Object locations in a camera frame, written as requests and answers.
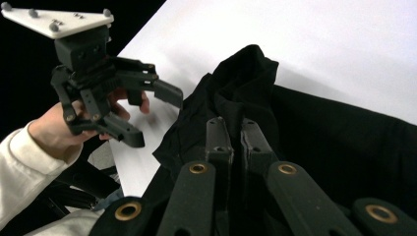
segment black fabric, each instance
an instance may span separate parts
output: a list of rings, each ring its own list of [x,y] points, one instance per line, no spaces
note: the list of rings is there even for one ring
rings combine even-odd
[[[153,153],[175,180],[202,158],[206,121],[225,119],[239,151],[243,118],[256,121],[278,158],[303,166],[338,204],[382,199],[417,218],[417,127],[274,84],[278,63],[249,45],[205,75]]]

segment finger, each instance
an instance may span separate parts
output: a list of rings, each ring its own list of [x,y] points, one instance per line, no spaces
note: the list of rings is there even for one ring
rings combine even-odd
[[[106,140],[110,140],[112,137],[109,134],[100,134],[98,138],[101,139],[102,141],[106,141]]]
[[[79,139],[80,142],[85,142],[91,139],[92,137],[96,136],[97,134],[98,134],[97,131],[92,131],[92,130],[83,131],[77,136],[77,139]]]
[[[128,93],[124,88],[117,88],[108,95],[110,104],[116,103],[118,100],[127,99]]]
[[[118,102],[114,103],[111,107],[111,110],[118,116],[122,117],[122,119],[129,120],[130,114],[129,112]]]
[[[86,106],[80,100],[74,101],[72,105],[76,111],[77,117],[89,119],[89,114],[87,113]]]
[[[142,113],[148,114],[150,112],[150,102],[147,94],[142,91],[142,105],[140,107]]]

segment wrist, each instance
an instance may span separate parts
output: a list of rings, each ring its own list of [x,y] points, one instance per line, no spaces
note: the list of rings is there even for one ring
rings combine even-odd
[[[66,145],[66,142],[62,140],[61,137],[50,132],[48,127],[45,127],[44,124],[35,120],[30,123],[28,131],[34,142],[48,155],[56,159],[64,158],[65,152],[70,145]]]

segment white backdrop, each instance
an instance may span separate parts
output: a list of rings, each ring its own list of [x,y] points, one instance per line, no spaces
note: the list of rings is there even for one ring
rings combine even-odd
[[[277,85],[417,125],[414,0],[168,0],[119,56],[154,63],[186,97],[203,75],[248,44],[280,63]],[[147,146],[110,143],[126,195],[146,189],[158,167],[151,153],[178,114],[149,96],[148,116],[123,103]]]

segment white mounting plate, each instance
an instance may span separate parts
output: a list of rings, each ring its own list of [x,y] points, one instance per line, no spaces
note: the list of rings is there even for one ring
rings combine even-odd
[[[11,11],[1,11],[5,18],[52,39],[109,25],[114,21],[113,15],[106,17],[104,14],[98,13],[75,13],[48,10],[36,10],[36,12],[37,17],[33,18],[30,15],[30,9],[12,8]],[[51,30],[51,24],[55,24],[59,30]]]

